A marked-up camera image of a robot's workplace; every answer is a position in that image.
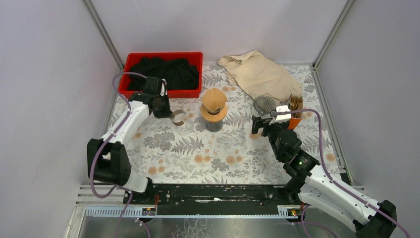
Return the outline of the grey ribbed glass dripper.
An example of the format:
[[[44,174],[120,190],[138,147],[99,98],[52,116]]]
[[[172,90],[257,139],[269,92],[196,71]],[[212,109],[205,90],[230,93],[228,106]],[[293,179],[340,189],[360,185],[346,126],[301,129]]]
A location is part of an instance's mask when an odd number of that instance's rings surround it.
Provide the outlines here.
[[[259,116],[264,116],[276,108],[276,102],[269,96],[261,95],[254,99],[253,106]]]

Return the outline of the orange coffee filter box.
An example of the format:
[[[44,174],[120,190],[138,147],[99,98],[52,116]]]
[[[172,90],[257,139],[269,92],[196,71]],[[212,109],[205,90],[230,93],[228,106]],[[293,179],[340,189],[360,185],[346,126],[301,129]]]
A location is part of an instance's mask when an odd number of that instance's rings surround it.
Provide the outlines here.
[[[298,124],[302,120],[302,112],[297,112],[299,110],[303,109],[303,97],[302,96],[296,96],[296,95],[290,95],[287,100],[287,105],[289,109],[293,112],[291,114],[291,119],[289,120],[289,126],[288,129],[294,130]]]

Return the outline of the brown paper coffee filter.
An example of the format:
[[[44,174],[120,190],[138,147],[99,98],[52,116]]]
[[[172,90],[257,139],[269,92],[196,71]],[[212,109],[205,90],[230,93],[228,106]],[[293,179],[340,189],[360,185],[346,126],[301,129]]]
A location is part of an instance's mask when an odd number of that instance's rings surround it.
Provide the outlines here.
[[[218,114],[225,107],[226,102],[226,95],[217,88],[206,90],[202,97],[203,106],[212,115]]]

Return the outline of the glass coffee carafe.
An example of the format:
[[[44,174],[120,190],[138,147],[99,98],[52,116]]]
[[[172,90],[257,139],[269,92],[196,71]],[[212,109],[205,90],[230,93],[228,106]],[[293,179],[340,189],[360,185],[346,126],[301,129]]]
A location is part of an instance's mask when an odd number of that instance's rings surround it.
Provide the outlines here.
[[[218,132],[223,127],[223,120],[219,120],[219,121],[205,120],[205,127],[210,132]]]

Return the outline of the light wooden ring holder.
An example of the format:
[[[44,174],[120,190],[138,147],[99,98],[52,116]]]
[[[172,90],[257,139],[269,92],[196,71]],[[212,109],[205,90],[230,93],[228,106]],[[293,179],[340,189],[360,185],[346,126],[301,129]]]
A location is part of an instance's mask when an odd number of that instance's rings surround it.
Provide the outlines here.
[[[212,123],[222,121],[228,112],[228,107],[225,105],[217,114],[210,113],[204,105],[200,107],[201,116],[204,120]]]

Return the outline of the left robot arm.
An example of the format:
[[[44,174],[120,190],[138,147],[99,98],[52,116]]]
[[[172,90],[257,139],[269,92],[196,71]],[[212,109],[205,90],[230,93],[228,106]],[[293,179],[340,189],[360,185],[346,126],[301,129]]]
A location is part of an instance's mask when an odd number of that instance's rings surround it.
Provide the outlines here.
[[[87,144],[88,177],[91,190],[97,197],[102,195],[96,191],[95,181],[135,192],[135,198],[143,204],[153,199],[154,191],[148,187],[150,180],[132,170],[126,147],[138,127],[150,115],[165,119],[172,116],[172,111],[166,80],[144,75],[140,77],[145,82],[142,90],[129,98],[118,93],[127,106],[121,117],[101,138],[93,138]]]

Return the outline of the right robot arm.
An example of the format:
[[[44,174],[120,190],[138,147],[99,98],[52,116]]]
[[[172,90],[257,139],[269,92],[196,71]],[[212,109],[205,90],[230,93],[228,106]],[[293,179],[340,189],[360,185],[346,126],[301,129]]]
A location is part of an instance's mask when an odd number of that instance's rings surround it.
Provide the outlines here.
[[[319,160],[301,149],[297,134],[288,122],[272,123],[271,118],[252,117],[252,134],[260,128],[271,144],[275,158],[291,177],[284,190],[290,204],[312,205],[352,230],[358,238],[388,238],[396,228],[396,207],[379,202],[325,172]]]

